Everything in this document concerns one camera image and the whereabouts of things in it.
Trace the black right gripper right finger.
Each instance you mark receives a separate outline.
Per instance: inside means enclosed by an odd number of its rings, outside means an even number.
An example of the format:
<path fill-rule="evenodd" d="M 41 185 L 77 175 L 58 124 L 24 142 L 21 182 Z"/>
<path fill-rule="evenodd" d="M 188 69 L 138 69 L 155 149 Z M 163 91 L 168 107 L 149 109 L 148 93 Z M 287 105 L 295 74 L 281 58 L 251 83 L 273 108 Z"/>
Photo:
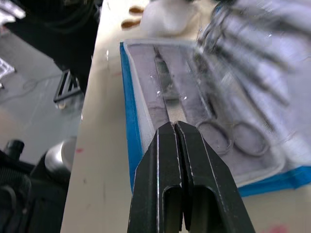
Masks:
<path fill-rule="evenodd" d="M 232 174 L 198 129 L 175 124 L 184 170 L 184 220 L 191 233 L 253 233 Z"/>

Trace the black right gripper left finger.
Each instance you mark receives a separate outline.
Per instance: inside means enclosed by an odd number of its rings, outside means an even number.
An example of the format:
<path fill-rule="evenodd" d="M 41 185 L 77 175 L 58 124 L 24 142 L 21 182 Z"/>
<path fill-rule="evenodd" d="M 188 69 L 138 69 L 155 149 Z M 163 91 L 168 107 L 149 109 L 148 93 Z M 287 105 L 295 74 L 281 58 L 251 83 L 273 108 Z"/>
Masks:
<path fill-rule="evenodd" d="M 136 169 L 127 231 L 180 232 L 182 195 L 177 136 L 166 123 L 156 130 Z"/>

